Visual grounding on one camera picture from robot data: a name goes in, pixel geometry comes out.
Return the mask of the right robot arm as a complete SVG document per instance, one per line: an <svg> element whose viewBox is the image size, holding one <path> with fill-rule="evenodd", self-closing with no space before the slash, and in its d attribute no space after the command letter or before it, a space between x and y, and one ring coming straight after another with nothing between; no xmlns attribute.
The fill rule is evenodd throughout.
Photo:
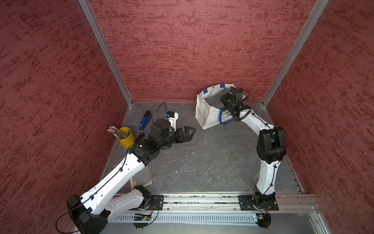
<svg viewBox="0 0 374 234"><path fill-rule="evenodd" d="M258 136L256 152L261 166L251 203L255 209L262 211L277 204L275 182L280 163L287 153L285 131L269 124L244 104L246 98L243 94L243 89L231 87L230 92L220 98L224 105L221 112L227 111L234 121L245 123Z"/></svg>

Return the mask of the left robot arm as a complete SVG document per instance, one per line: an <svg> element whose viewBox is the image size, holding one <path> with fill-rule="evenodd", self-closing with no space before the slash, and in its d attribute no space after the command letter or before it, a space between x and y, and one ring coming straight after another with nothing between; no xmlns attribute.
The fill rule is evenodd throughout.
<svg viewBox="0 0 374 234"><path fill-rule="evenodd" d="M66 202L67 214L81 234L99 234L110 218L133 209L154 211L151 192L143 185L116 197L117 192L138 172L142 171L162 150L173 144L192 140L196 129L177 128L178 113L165 111L162 118L153 121L148 135L140 133L121 162L97 185L82 195L72 195Z"/></svg>

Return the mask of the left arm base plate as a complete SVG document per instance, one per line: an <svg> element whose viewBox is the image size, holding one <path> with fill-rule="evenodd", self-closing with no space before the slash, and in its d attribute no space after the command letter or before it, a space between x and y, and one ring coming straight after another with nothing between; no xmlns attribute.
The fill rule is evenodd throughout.
<svg viewBox="0 0 374 234"><path fill-rule="evenodd" d="M163 210L164 198L164 195L146 196L137 209L145 211L151 211L152 209L156 209L156 211L161 211Z"/></svg>

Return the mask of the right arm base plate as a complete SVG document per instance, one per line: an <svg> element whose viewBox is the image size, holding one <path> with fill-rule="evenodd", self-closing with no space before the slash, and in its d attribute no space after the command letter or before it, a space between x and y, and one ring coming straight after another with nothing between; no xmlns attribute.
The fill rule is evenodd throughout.
<svg viewBox="0 0 374 234"><path fill-rule="evenodd" d="M241 211L278 211L278 203L276 201L275 193L270 195L240 195L238 196Z"/></svg>

